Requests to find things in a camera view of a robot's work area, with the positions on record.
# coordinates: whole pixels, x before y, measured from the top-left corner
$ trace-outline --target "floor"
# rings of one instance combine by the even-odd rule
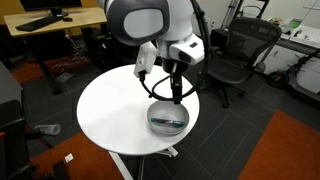
[[[200,69],[201,64],[190,67],[184,75],[194,82]],[[61,133],[47,137],[53,145],[80,132],[77,101],[84,88],[101,73],[94,65],[81,69],[65,83],[60,83],[63,93],[59,95],[51,93],[46,79],[22,84],[29,124],[60,124]],[[237,179],[276,109],[320,130],[318,108],[287,90],[269,86],[262,75],[254,74],[242,87],[247,89],[243,98],[229,91],[231,105],[228,109],[222,108],[214,88],[203,90],[199,94],[200,116],[195,127],[174,146],[178,156],[148,155],[144,179]],[[47,150],[37,141],[29,141],[28,145],[31,157]],[[120,157],[136,179],[140,157]]]

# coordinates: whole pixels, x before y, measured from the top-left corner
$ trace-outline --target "white table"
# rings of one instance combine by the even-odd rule
[[[108,71],[92,81],[83,91],[77,107],[81,129],[98,146],[124,155],[147,155],[165,150],[181,141],[193,128],[199,115],[197,93],[183,99],[189,112],[188,126],[174,136],[153,132],[147,122],[147,110],[155,102],[149,98],[138,78],[134,65]],[[152,86],[168,74],[162,67],[154,66],[146,76],[146,85]],[[183,92],[191,84],[183,78]],[[166,80],[156,92],[171,97],[170,81]]]

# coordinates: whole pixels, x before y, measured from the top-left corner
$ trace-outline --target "computer monitor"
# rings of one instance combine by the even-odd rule
[[[82,7],[81,0],[20,0],[25,11],[51,10],[53,16],[67,16],[61,8]]]

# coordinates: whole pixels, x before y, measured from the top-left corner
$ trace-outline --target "cable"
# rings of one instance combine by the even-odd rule
[[[192,94],[194,91],[196,91],[200,87],[203,79],[205,78],[205,76],[207,74],[208,62],[209,62],[209,59],[211,59],[211,45],[210,45],[211,43],[210,43],[210,39],[209,39],[209,32],[208,32],[207,23],[204,18],[205,13],[201,10],[201,8],[196,0],[190,0],[190,1],[192,4],[192,7],[194,9],[194,13],[196,15],[197,21],[198,21],[199,30],[201,33],[202,42],[203,42],[203,46],[204,46],[205,57],[204,57],[204,64],[203,64],[202,71],[201,71],[196,83],[193,84],[192,88],[188,92],[186,92],[185,94],[183,94],[181,96],[176,96],[176,97],[172,97],[172,98],[166,98],[166,97],[158,95],[155,92],[151,92],[144,83],[146,72],[140,72],[139,73],[140,82],[141,82],[142,86],[144,87],[144,89],[149,93],[149,97],[154,97],[154,98],[161,100],[161,101],[181,100],[182,98],[187,97],[190,94]]]

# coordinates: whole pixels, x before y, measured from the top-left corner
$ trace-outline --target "metal bowl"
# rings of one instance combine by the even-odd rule
[[[148,109],[150,128],[163,135],[181,133],[189,123],[189,113],[182,104],[172,101],[156,101]]]

